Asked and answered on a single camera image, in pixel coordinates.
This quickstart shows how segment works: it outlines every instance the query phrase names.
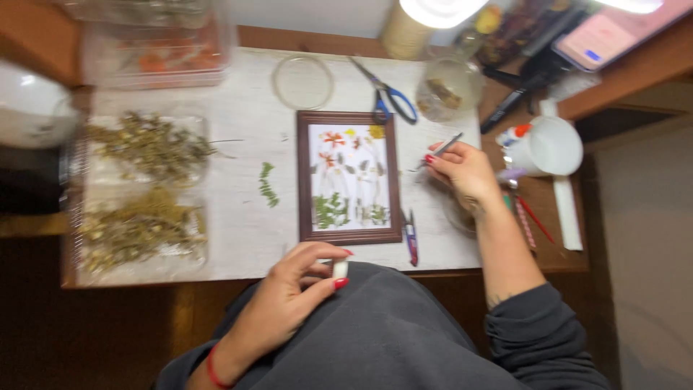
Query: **sleeve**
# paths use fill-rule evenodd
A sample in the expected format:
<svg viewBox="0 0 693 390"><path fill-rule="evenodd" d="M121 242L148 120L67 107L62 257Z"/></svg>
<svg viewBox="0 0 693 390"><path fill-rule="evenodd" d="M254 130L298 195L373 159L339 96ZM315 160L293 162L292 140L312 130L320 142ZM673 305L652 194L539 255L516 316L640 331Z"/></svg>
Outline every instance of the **sleeve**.
<svg viewBox="0 0 693 390"><path fill-rule="evenodd" d="M156 390L185 390L188 378L202 363L209 351L218 340L211 340L201 346L189 350L176 357L161 370L154 389Z"/></svg>
<svg viewBox="0 0 693 390"><path fill-rule="evenodd" d="M549 283L486 316L493 361L531 389L609 389L585 351L585 330Z"/></svg>

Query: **glue bottle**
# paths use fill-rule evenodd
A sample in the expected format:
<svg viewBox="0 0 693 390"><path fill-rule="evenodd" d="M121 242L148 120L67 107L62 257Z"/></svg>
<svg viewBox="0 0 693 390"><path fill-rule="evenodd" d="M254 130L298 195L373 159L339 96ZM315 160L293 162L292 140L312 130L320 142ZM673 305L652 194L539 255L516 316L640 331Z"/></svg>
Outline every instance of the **glue bottle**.
<svg viewBox="0 0 693 390"><path fill-rule="evenodd" d="M500 133L496 138L496 144L501 146L510 146L517 142L529 129L532 128L531 124L524 124L519 126L513 126L508 128L506 131Z"/></svg>

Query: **tattoo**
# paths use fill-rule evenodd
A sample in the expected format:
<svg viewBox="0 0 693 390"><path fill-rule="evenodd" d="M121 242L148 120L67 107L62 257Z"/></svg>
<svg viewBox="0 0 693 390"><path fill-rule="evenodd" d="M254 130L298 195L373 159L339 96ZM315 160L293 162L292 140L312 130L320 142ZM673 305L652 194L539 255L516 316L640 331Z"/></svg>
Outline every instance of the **tattoo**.
<svg viewBox="0 0 693 390"><path fill-rule="evenodd" d="M484 208L481 207L479 200L475 197L462 195L462 199L464 199L464 202L467 203L467 206L469 206L469 212L472 214L472 216L474 216L475 219L485 213Z"/></svg>
<svg viewBox="0 0 693 390"><path fill-rule="evenodd" d="M487 295L486 296L486 305L489 307L489 310L493 309L494 307L498 306L499 303L501 303L504 300L508 300L513 296L513 294L508 294L507 297L501 298L500 295L494 294L493 296Z"/></svg>

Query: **woman's left hand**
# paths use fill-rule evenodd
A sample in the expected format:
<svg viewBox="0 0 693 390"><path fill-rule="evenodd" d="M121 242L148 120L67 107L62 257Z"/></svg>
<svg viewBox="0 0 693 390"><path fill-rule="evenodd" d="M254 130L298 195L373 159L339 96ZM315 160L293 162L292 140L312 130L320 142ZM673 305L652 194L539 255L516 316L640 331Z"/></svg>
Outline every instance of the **woman's left hand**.
<svg viewBox="0 0 693 390"><path fill-rule="evenodd" d="M287 342L323 300L349 282L330 278L330 266L317 261L351 254L332 244L303 242L279 260L219 341L213 359L219 378L235 382L253 362Z"/></svg>

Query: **smartphone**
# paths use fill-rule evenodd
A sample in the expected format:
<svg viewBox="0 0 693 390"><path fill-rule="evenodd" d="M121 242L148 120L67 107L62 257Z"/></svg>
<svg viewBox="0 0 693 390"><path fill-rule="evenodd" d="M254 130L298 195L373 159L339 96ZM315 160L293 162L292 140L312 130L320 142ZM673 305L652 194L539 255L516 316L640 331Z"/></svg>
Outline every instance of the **smartphone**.
<svg viewBox="0 0 693 390"><path fill-rule="evenodd" d="M649 14L604 6L553 44L558 54L583 71L599 71L693 10L693 0L665 0Z"/></svg>

